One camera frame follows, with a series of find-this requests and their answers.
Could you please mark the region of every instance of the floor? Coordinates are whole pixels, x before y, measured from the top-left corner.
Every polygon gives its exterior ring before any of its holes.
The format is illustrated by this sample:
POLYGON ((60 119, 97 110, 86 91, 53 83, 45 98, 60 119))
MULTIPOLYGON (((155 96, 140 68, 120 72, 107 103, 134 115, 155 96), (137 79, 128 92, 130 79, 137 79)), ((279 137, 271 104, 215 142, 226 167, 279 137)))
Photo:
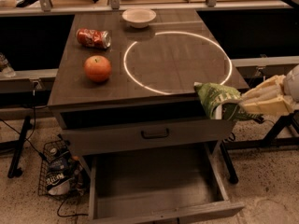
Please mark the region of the floor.
MULTIPOLYGON (((10 126, 20 130, 22 119, 11 119, 9 112, 0 112, 10 126)), ((272 127, 275 117, 267 117, 266 122, 239 122, 234 127, 237 140, 263 138, 272 127)), ((36 114, 36 128, 30 141, 42 150, 48 142, 58 140, 61 132, 56 119, 50 114, 36 114)), ((285 129, 279 137, 296 135, 292 129, 285 129)), ((0 122, 0 142, 14 140, 18 134, 4 122, 0 122)), ((217 155, 224 187, 232 202, 242 202, 245 208, 234 217, 204 221, 204 224, 297 224, 299 223, 299 152, 298 147, 272 149, 247 149, 230 151, 239 177, 236 185, 228 182, 229 174, 221 155, 217 155)), ((25 143, 19 166, 23 170, 20 177, 7 178, 12 154, 0 155, 0 217, 2 224, 53 224, 88 223, 87 216, 58 217, 57 210, 62 201, 38 195, 38 180, 41 159, 25 143)), ((60 215, 88 214, 89 194, 67 200, 60 209, 60 215)))

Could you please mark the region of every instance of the brown tabletop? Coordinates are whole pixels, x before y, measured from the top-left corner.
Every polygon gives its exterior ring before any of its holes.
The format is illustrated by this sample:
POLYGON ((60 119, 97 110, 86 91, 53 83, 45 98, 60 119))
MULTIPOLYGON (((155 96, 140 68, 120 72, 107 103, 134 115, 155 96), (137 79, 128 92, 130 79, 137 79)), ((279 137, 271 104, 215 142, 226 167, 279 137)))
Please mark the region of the brown tabletop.
POLYGON ((194 82, 248 88, 195 10, 156 13, 155 21, 143 29, 131 27, 122 18, 122 11, 76 14, 49 107, 195 96, 194 82), (81 46, 75 37, 79 28, 109 31, 110 48, 81 46), (83 64, 92 55, 103 55, 111 61, 108 81, 98 84, 86 78, 83 64))

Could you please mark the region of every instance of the soda can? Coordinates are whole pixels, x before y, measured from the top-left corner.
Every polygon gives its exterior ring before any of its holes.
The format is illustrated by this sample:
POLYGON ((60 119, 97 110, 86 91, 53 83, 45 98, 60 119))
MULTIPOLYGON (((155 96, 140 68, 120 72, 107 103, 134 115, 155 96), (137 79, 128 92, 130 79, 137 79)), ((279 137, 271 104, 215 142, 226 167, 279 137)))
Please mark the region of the soda can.
POLYGON ((111 45, 109 31, 80 28, 76 32, 76 38, 79 44, 88 48, 107 49, 111 45))

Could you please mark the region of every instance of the closed drawer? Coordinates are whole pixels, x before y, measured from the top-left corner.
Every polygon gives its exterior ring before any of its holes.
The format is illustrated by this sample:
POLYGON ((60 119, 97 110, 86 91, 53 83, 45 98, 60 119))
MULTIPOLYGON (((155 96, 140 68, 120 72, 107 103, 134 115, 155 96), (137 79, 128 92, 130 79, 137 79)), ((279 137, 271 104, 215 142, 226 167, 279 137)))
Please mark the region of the closed drawer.
POLYGON ((176 146, 227 138, 233 123, 214 119, 179 119, 63 130, 73 155, 92 155, 176 146))
POLYGON ((231 203, 206 145, 94 156, 91 223, 194 223, 230 217, 231 203))

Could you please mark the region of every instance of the white bowl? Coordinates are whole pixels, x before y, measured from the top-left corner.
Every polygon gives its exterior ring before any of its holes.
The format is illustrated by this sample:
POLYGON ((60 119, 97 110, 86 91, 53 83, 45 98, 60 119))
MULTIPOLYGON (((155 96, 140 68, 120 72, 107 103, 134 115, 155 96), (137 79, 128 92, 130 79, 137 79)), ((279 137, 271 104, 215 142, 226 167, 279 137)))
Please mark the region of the white bowl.
POLYGON ((124 11, 122 17, 128 21, 131 26, 144 28, 156 18, 156 13, 146 8, 133 8, 124 11))

